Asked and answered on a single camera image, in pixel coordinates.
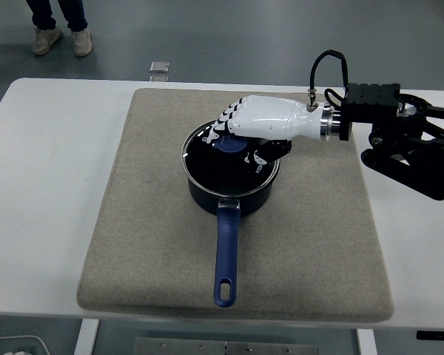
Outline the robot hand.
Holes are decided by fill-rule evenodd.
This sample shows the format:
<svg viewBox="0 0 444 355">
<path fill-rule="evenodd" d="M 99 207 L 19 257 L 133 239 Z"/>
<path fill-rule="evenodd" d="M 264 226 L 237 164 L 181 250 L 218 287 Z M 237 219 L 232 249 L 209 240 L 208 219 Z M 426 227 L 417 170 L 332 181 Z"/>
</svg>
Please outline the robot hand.
<svg viewBox="0 0 444 355">
<path fill-rule="evenodd" d="M 211 124 L 205 149 L 253 174 L 289 154 L 296 137 L 321 139 L 322 109 L 286 98 L 248 95 L 230 104 Z"/>
</svg>

